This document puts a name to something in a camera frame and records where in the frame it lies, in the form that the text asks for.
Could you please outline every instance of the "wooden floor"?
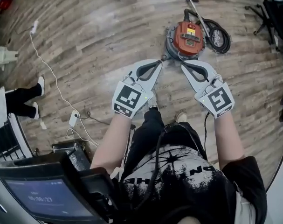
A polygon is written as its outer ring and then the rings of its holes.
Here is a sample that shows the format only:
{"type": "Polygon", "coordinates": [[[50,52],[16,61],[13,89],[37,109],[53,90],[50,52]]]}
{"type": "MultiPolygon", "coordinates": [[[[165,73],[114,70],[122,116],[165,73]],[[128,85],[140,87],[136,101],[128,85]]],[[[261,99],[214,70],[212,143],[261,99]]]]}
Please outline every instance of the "wooden floor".
{"type": "MultiPolygon", "coordinates": [[[[234,119],[245,146],[246,155],[257,158],[265,185],[270,182],[283,153],[283,123],[279,123],[283,94],[283,55],[272,51],[269,35],[253,35],[261,20],[245,5],[261,0],[200,0],[198,11],[227,30],[230,51],[218,55],[207,48],[200,57],[220,73],[235,98],[234,119]]],[[[43,59],[58,77],[63,96],[84,117],[105,122],[112,117],[111,98],[118,80],[130,64],[147,58],[160,58],[164,49],[165,28],[183,20],[183,0],[13,0],[1,16],[0,45],[19,51],[17,64],[1,73],[7,89],[30,87],[43,75],[45,95],[35,99],[42,121],[22,120],[26,138],[32,147],[48,153],[51,144],[67,140],[66,131],[72,108],[60,97],[55,79],[36,56],[27,32],[39,20],[34,43],[43,59]]],[[[204,140],[206,111],[194,100],[194,91],[178,64],[164,63],[154,87],[164,122],[185,111],[188,121],[204,140]]],[[[92,138],[101,143],[107,129],[91,119],[84,120],[92,138]]],[[[142,113],[134,124],[142,123],[142,113]]],[[[87,139],[83,128],[75,129],[87,139]]],[[[207,154],[217,162],[214,121],[207,121],[207,154]]]]}

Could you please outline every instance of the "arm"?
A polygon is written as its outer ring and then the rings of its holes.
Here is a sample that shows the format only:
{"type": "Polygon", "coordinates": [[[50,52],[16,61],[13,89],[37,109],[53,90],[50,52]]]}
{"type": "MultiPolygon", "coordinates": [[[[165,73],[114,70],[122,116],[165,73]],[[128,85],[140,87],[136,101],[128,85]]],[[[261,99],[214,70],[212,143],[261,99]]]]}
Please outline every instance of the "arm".
{"type": "Polygon", "coordinates": [[[91,168],[103,167],[109,174],[120,167],[126,150],[130,132],[131,119],[115,114],[103,137],[102,144],[97,148],[91,162],[91,168]]]}
{"type": "Polygon", "coordinates": [[[214,125],[219,166],[222,170],[229,162],[244,158],[244,148],[230,111],[215,119],[214,125]]]}

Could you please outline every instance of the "black hose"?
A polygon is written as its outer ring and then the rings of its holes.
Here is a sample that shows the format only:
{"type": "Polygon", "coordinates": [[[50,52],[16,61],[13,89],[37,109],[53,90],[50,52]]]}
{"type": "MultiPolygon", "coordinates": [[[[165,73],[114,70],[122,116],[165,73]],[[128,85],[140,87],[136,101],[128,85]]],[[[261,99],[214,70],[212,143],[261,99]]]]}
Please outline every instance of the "black hose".
{"type": "MultiPolygon", "coordinates": [[[[188,21],[189,21],[189,13],[192,14],[193,16],[197,16],[196,12],[190,10],[190,9],[185,9],[184,10],[184,21],[187,21],[186,19],[188,18],[188,21]]],[[[213,20],[210,20],[210,19],[205,19],[203,17],[201,17],[203,22],[205,23],[205,25],[210,29],[209,31],[209,38],[206,37],[206,40],[209,41],[211,47],[217,52],[217,53],[220,53],[220,54],[224,54],[224,53],[227,53],[230,49],[230,37],[227,33],[226,30],[224,30],[217,22],[213,21],[213,20]],[[214,40],[213,40],[213,37],[214,37],[214,31],[218,30],[220,33],[222,33],[222,36],[223,36],[223,44],[222,46],[220,47],[217,47],[215,44],[214,44],[214,40]]]]}

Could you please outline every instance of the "chair leg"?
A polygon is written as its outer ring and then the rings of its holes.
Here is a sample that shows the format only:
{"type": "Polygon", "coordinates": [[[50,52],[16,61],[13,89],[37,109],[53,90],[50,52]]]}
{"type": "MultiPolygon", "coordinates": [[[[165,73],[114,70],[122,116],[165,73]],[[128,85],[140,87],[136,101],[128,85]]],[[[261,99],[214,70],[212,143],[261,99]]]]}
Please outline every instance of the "chair leg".
{"type": "Polygon", "coordinates": [[[253,8],[253,7],[251,7],[251,6],[245,6],[245,9],[246,10],[249,10],[249,9],[251,9],[253,12],[255,12],[256,13],[256,15],[258,15],[261,19],[266,19],[267,17],[263,17],[263,15],[261,15],[260,13],[259,13],[259,11],[257,11],[255,8],[253,8]]]}
{"type": "Polygon", "coordinates": [[[266,26],[266,24],[263,23],[263,24],[259,27],[259,29],[258,29],[257,31],[254,31],[254,32],[253,32],[253,34],[254,34],[254,35],[257,35],[258,33],[260,33],[260,31],[261,31],[265,26],[266,26]]]}

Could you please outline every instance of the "pants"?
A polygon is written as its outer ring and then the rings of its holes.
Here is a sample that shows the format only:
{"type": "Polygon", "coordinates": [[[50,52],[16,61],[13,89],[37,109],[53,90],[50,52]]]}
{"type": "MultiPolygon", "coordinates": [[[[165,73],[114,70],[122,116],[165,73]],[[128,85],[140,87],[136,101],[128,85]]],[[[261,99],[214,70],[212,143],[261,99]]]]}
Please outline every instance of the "pants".
{"type": "MultiPolygon", "coordinates": [[[[197,150],[198,147],[200,154],[207,160],[206,152],[201,145],[196,131],[193,130],[187,122],[181,122],[180,124],[182,124],[189,132],[181,126],[174,126],[169,133],[164,135],[161,145],[184,145],[195,150],[197,150]],[[189,133],[192,135],[196,144],[194,144],[189,133]]],[[[145,155],[149,152],[155,152],[158,138],[163,129],[164,123],[160,112],[155,107],[151,108],[145,113],[145,121],[142,126],[133,134],[132,145],[124,167],[123,177],[129,175],[145,155]]]]}
{"type": "Polygon", "coordinates": [[[24,103],[37,96],[40,96],[41,93],[42,88],[40,84],[37,84],[30,89],[19,88],[13,92],[7,93],[7,113],[13,113],[17,116],[25,116],[33,119],[36,114],[36,108],[25,105],[24,103]]]}

